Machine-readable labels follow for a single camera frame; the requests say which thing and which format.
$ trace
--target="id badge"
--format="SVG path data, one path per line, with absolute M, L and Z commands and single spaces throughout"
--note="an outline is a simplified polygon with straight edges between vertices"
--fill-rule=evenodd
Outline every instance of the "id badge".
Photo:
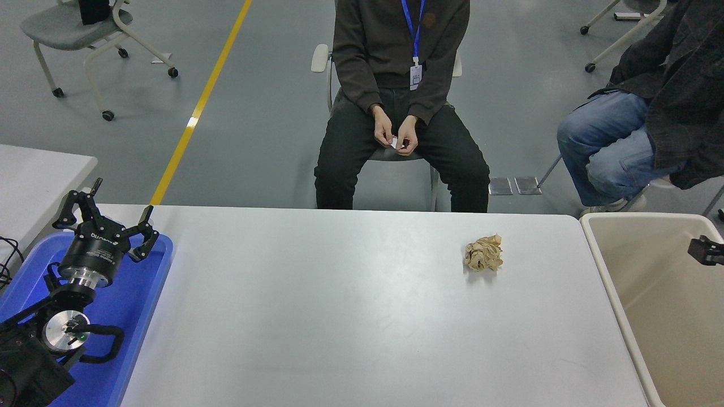
M 410 67 L 410 90 L 417 89 L 417 85 L 422 80 L 422 65 L 413 65 Z

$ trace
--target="black pants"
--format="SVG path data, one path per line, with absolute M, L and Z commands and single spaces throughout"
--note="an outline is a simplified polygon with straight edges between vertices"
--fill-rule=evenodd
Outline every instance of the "black pants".
M 380 89 L 379 94 L 397 134 L 408 114 L 410 91 Z M 450 191 L 452 210 L 487 212 L 490 171 L 455 108 L 445 104 L 427 126 L 418 125 L 416 133 L 415 152 L 440 173 Z M 340 91 L 314 169 L 317 208 L 352 209 L 357 175 L 378 147 L 373 117 Z

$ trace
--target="blue lanyard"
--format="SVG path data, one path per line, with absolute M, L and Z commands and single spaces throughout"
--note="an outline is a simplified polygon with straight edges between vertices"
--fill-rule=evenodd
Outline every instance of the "blue lanyard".
M 420 3 L 420 17 L 417 22 L 417 33 L 413 33 L 412 28 L 412 19 L 410 18 L 410 9 L 407 5 L 407 0 L 401 0 L 403 3 L 403 10 L 405 10 L 405 20 L 408 22 L 408 28 L 410 29 L 410 35 L 414 37 L 414 53 L 412 56 L 412 60 L 415 62 L 415 65 L 418 64 L 419 61 L 419 51 L 420 51 L 420 22 L 422 21 L 422 11 L 425 9 L 425 0 L 422 0 Z

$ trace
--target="crumpled paper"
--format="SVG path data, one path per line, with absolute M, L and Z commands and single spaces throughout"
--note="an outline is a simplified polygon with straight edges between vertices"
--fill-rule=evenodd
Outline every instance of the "crumpled paper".
M 493 236 L 479 238 L 465 247 L 465 264 L 473 270 L 481 272 L 490 268 L 496 272 L 502 265 L 500 243 L 502 238 L 496 233 Z

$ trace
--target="gray floor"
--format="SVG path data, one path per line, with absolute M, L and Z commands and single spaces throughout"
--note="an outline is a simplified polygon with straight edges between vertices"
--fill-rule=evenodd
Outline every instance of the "gray floor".
M 54 98 L 20 21 L 52 0 L 0 3 L 0 143 L 98 157 L 97 201 L 146 204 L 244 5 L 231 0 L 132 0 L 132 26 L 180 76 L 127 40 L 129 59 L 108 52 L 95 63 L 101 92 L 116 114 L 101 119 L 81 68 L 85 51 L 48 50 L 67 97 Z M 592 74 L 584 65 L 633 23 L 606 16 L 578 29 L 607 0 L 472 0 L 460 48 L 463 76 L 449 100 L 480 145 L 495 177 L 542 176 L 557 156 L 558 122 L 603 86 L 620 51 Z M 628 11 L 623 6 L 615 10 Z M 309 70 L 316 44 L 332 40 L 332 0 L 255 0 L 235 39 L 163 204 L 313 208 L 313 168 L 327 120 L 324 75 Z M 722 185 L 652 190 L 650 211 L 700 213 Z M 422 161 L 369 162 L 356 209 L 426 209 Z M 441 188 L 440 211 L 450 210 Z M 582 209 L 560 165 L 542 196 L 492 196 L 491 212 L 576 215 Z M 714 219 L 715 211 L 710 215 Z

